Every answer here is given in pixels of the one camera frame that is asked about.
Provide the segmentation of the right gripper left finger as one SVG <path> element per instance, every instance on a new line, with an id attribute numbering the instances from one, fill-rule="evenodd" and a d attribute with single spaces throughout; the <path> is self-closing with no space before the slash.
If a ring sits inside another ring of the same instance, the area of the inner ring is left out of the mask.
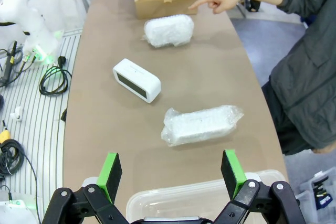
<path id="1" fill-rule="evenodd" d="M 95 183 L 76 192 L 65 187 L 54 191 L 43 223 L 82 223 L 87 217 L 98 223 L 128 223 L 114 205 L 121 176 L 119 154 L 109 153 Z"/>

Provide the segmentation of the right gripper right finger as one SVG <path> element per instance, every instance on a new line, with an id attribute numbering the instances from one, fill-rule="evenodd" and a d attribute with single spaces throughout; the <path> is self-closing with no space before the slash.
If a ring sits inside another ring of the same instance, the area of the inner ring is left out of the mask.
<path id="1" fill-rule="evenodd" d="M 266 223 L 306 223 L 286 181 L 267 186 L 247 179 L 234 150 L 223 150 L 220 169 L 230 201 L 214 223 L 244 223 L 251 212 L 260 213 Z"/>

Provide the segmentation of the person's left hand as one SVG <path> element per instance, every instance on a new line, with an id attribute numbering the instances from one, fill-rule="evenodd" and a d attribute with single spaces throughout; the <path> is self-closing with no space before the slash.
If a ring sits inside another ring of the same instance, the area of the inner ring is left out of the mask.
<path id="1" fill-rule="evenodd" d="M 335 147 L 325 147 L 325 148 L 321 148 L 321 149 L 313 149 L 312 151 L 315 154 L 326 154 L 326 153 L 331 153 L 334 149 L 335 149 Z"/>

